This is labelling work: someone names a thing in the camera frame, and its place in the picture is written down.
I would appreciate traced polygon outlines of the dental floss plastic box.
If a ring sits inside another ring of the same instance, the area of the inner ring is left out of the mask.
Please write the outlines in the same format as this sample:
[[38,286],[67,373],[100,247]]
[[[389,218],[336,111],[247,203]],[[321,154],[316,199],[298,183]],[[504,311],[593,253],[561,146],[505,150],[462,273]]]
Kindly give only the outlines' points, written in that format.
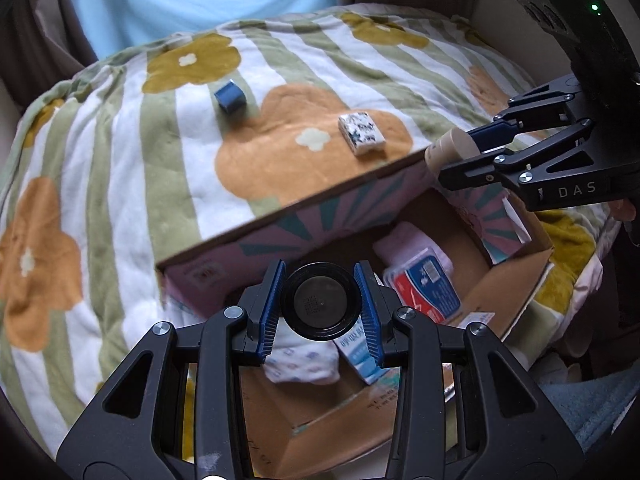
[[403,306],[423,313],[434,323],[447,323],[462,307],[449,275],[431,248],[387,268],[383,281]]

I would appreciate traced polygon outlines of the white patterned sock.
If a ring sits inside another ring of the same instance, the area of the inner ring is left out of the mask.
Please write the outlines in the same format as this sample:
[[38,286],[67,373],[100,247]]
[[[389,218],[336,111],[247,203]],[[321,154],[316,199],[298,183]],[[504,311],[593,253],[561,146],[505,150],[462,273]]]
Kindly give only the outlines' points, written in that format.
[[284,318],[279,318],[271,353],[262,370],[273,384],[332,385],[340,380],[340,355],[332,341],[299,336]]

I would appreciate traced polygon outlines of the open cardboard box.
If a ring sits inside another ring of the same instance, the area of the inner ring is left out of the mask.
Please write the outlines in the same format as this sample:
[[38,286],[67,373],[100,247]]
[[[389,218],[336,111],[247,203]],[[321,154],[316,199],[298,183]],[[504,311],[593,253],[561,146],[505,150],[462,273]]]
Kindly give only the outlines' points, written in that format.
[[[552,253],[537,217],[512,208],[529,241],[521,243],[496,198],[472,191],[447,198],[421,154],[341,183],[161,261],[163,290],[201,316],[235,304],[274,260],[290,269],[325,261],[352,270],[361,261],[382,273],[375,243],[397,223],[431,237],[454,266],[452,284],[464,313],[486,312],[503,335],[539,286]],[[303,479],[348,463],[393,433],[399,376],[389,370],[366,384],[348,365],[332,386],[273,385],[259,367],[242,370],[250,458],[256,474]]]

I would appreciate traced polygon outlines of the white blue product carton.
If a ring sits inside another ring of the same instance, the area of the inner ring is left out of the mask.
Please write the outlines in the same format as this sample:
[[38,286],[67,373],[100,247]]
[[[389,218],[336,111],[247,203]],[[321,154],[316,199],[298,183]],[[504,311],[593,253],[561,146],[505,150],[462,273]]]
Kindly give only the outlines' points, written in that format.
[[368,386],[386,373],[370,355],[361,318],[358,318],[348,332],[335,338],[333,342],[342,357]]

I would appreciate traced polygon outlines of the blue white patterned box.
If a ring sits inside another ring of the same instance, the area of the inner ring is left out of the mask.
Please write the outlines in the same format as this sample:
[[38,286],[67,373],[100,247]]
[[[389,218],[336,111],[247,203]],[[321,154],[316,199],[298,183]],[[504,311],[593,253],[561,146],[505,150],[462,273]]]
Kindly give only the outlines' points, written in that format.
[[383,151],[386,140],[367,112],[343,114],[337,118],[338,130],[355,156]]

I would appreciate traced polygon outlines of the pink rolled towel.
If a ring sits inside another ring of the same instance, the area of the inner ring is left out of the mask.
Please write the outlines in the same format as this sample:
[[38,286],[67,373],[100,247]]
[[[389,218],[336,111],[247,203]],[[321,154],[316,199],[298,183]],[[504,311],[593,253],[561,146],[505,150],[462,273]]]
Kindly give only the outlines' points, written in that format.
[[399,266],[424,250],[434,252],[444,266],[450,265],[448,256],[435,241],[414,224],[401,221],[390,234],[373,244],[375,255],[388,266]]

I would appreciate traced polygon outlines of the floral striped fleece blanket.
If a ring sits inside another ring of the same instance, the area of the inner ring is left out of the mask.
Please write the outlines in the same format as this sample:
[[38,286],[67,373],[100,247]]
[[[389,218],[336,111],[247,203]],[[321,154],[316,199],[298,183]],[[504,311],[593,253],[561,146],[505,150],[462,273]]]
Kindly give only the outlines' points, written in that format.
[[[246,107],[224,114],[233,80]],[[123,50],[56,84],[18,125],[1,183],[1,385],[47,456],[157,322],[209,318],[158,264],[386,168],[532,88],[464,21],[354,4],[231,22]],[[355,156],[337,118],[367,112],[383,151]],[[529,234],[498,184],[516,238]],[[620,226],[605,204],[534,214],[552,253],[505,334],[532,364],[601,281]]]

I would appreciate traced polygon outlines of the dark blue small carton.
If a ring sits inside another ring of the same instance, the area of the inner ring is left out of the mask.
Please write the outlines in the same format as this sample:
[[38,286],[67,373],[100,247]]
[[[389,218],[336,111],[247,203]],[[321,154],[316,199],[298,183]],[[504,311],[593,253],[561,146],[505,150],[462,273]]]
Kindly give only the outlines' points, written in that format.
[[224,114],[232,115],[246,107],[246,95],[233,81],[229,80],[214,92],[218,106]]

